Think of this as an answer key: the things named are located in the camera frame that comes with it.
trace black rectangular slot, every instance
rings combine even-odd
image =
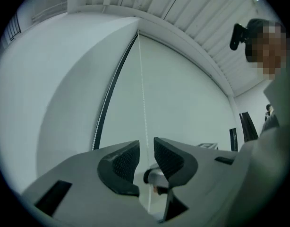
[[[228,164],[228,165],[232,165],[232,163],[234,162],[234,159],[229,159],[226,157],[217,157],[215,158],[216,161]]]
[[[35,206],[47,215],[52,216],[71,186],[71,183],[61,180],[57,181],[46,194],[40,198]]]

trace ceiling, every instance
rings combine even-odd
[[[247,25],[251,18],[276,19],[264,0],[109,0],[111,5],[146,12],[183,31],[218,66],[233,96],[262,81],[246,62],[244,44],[231,51],[233,25]],[[104,0],[84,0],[79,5],[102,5]]]

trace white wall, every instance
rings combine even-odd
[[[14,190],[90,150],[99,104],[137,22],[60,15],[26,31],[1,56],[0,166]]]
[[[263,128],[264,116],[267,112],[266,105],[269,104],[268,99],[264,95],[264,90],[269,83],[269,80],[264,80],[247,92],[234,98],[239,113],[249,113],[258,135],[260,135]]]
[[[231,150],[229,129],[236,124],[225,94],[197,66],[172,49],[143,36],[140,45],[150,164],[155,162],[154,137],[191,145],[216,142],[219,149]],[[138,39],[113,91],[100,147],[130,140],[140,141],[135,184],[140,187],[140,199],[146,205],[148,188],[142,186],[139,177],[148,164]]]

